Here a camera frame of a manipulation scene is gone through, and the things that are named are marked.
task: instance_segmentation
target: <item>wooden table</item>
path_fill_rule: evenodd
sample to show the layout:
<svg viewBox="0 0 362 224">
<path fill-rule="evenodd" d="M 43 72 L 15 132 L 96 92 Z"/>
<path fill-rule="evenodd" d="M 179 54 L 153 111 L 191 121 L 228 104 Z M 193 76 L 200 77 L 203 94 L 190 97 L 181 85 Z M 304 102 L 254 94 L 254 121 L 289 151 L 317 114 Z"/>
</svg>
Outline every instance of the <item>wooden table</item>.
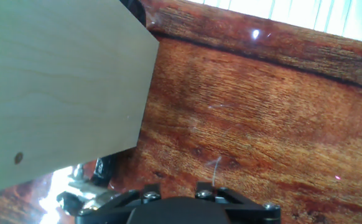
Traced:
<svg viewBox="0 0 362 224">
<path fill-rule="evenodd" d="M 281 205 L 283 223 L 362 223 L 362 42 L 190 2 L 142 2 L 159 54 L 138 146 L 120 154 L 110 186 L 160 182 L 164 197 L 192 197 L 219 161 L 217 187 Z M 45 213 L 71 223 L 42 206 L 51 178 L 0 192 L 0 223 Z"/>
</svg>

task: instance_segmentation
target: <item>black mechanical part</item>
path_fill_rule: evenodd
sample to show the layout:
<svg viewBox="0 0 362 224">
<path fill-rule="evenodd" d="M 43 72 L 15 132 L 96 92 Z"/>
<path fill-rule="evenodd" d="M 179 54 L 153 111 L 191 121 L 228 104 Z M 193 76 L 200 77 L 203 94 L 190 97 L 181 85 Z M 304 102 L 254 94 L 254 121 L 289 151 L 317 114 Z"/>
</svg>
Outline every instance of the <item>black mechanical part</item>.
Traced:
<svg viewBox="0 0 362 224">
<path fill-rule="evenodd" d="M 68 192 L 60 193 L 57 196 L 57 202 L 66 214 L 73 216 L 77 215 L 83 207 L 83 202 L 81 202 L 76 195 Z"/>
<path fill-rule="evenodd" d="M 116 170 L 117 155 L 112 154 L 102 158 L 98 158 L 95 164 L 94 174 L 91 182 L 99 187 L 108 187 L 109 182 Z"/>
<path fill-rule="evenodd" d="M 202 191 L 210 194 L 198 194 Z M 75 218 L 76 224 L 280 224 L 281 208 L 273 204 L 264 206 L 237 192 L 220 188 L 214 189 L 210 183 L 197 184 L 195 198 L 173 197 L 167 199 L 146 200 L 146 194 L 155 192 L 160 195 L 159 184 L 146 185 L 142 192 L 131 191 L 120 195 L 96 211 Z"/>
<path fill-rule="evenodd" d="M 138 0 L 120 0 L 120 2 L 146 27 L 145 8 Z"/>
</svg>

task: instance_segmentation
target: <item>metal screw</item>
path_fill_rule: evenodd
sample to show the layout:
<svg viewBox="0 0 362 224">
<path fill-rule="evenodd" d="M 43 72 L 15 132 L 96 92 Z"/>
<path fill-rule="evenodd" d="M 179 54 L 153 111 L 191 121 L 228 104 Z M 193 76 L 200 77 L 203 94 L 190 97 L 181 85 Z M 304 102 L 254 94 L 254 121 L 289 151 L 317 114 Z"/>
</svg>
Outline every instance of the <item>metal screw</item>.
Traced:
<svg viewBox="0 0 362 224">
<path fill-rule="evenodd" d="M 77 167 L 73 173 L 76 180 L 83 180 L 84 177 L 84 164 L 77 164 Z"/>
<path fill-rule="evenodd" d="M 279 205 L 276 205 L 272 202 L 265 203 L 262 205 L 266 210 L 274 210 L 274 209 L 280 209 L 281 207 Z"/>
<path fill-rule="evenodd" d="M 80 210 L 79 215 L 88 215 L 88 214 L 90 214 L 91 212 L 93 212 L 91 209 L 89 209 L 89 208 L 84 208 L 84 209 Z"/>
<path fill-rule="evenodd" d="M 205 198 L 205 197 L 208 197 L 210 195 L 212 195 L 213 193 L 211 191 L 208 191 L 208 190 L 202 190 L 200 192 L 198 192 L 196 194 L 196 196 L 198 196 L 198 198 Z"/>
<path fill-rule="evenodd" d="M 157 198 L 160 197 L 160 195 L 158 193 L 156 193 L 156 192 L 146 192 L 144 194 L 144 197 L 148 198 L 148 199 L 157 199 Z"/>
</svg>

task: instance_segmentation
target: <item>light wood panel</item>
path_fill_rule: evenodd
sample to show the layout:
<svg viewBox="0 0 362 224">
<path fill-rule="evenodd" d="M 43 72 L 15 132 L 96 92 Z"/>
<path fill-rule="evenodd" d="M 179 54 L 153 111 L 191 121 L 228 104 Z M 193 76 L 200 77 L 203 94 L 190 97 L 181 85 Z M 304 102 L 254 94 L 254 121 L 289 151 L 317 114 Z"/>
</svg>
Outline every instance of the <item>light wood panel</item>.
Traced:
<svg viewBox="0 0 362 224">
<path fill-rule="evenodd" d="M 158 45 L 117 0 L 0 1 L 0 189 L 135 146 Z"/>
</svg>

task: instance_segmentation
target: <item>screw hole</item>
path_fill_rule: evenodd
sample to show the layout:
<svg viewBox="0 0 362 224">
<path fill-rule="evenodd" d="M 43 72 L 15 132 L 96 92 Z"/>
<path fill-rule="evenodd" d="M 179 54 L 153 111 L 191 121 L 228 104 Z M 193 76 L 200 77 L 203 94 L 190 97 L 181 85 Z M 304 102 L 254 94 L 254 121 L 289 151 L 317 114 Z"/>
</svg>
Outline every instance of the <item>screw hole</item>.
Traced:
<svg viewBox="0 0 362 224">
<path fill-rule="evenodd" d="M 23 158 L 24 158 L 23 153 L 18 152 L 18 154 L 16 154 L 15 159 L 14 159 L 15 160 L 15 165 L 19 164 L 22 161 Z"/>
</svg>

